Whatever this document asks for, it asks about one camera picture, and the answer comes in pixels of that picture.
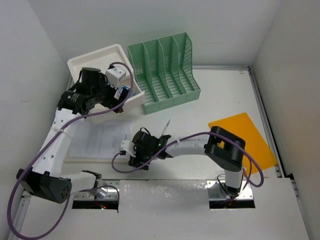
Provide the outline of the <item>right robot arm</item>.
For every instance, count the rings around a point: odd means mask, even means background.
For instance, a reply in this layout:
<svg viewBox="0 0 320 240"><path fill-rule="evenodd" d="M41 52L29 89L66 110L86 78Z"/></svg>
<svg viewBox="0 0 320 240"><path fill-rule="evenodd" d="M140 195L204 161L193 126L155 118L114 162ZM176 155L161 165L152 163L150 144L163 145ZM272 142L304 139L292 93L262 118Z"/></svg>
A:
<svg viewBox="0 0 320 240"><path fill-rule="evenodd" d="M197 135L178 138L170 134L156 137L148 131L139 130L132 140L123 140L120 149L130 155L128 165L138 168L147 163L155 154L164 160L182 155L208 156L224 170L225 182L222 189L232 197L238 196L243 180L243 152L246 142L219 126L210 130L215 135Z"/></svg>

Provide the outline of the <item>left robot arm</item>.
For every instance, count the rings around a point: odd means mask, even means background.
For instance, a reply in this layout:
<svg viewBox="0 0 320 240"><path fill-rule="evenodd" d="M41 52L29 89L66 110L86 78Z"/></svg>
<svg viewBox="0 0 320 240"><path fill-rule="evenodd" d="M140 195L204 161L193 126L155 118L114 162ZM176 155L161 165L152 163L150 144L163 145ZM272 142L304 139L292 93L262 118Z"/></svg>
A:
<svg viewBox="0 0 320 240"><path fill-rule="evenodd" d="M39 158L29 170L20 169L17 179L31 196L61 204L69 195L97 186L101 175L88 170L61 175L62 165L77 128L88 113L101 104L114 112L122 112L118 105L126 98L128 91L116 98L119 82L126 76L126 70L111 65L105 72L84 67L78 80L60 97L50 131L39 152Z"/></svg>

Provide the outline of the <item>small blue slime jar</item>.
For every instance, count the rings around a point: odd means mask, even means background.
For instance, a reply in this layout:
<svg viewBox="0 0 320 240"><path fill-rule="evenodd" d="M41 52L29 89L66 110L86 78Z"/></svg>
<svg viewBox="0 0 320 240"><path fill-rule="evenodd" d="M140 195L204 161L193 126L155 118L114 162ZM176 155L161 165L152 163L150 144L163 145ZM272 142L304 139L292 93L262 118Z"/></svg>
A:
<svg viewBox="0 0 320 240"><path fill-rule="evenodd" d="M131 89L128 86L125 86L125 85L120 86L115 93L115 98L119 101L123 101L127 97L130 90Z"/></svg>

